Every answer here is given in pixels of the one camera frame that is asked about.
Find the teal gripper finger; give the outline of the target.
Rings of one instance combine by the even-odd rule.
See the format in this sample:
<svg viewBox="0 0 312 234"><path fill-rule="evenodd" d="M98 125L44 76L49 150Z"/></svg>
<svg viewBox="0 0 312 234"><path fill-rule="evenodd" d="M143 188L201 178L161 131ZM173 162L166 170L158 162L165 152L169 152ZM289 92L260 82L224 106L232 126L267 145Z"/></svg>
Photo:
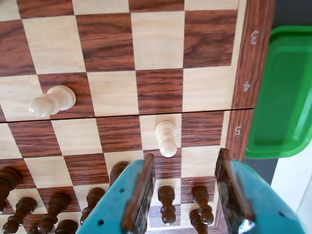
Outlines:
<svg viewBox="0 0 312 234"><path fill-rule="evenodd" d="M155 181L153 154L128 164L88 215L78 233L145 233Z"/></svg>
<svg viewBox="0 0 312 234"><path fill-rule="evenodd" d="M221 148L215 166L220 203L230 234L305 234L298 215L250 166Z"/></svg>

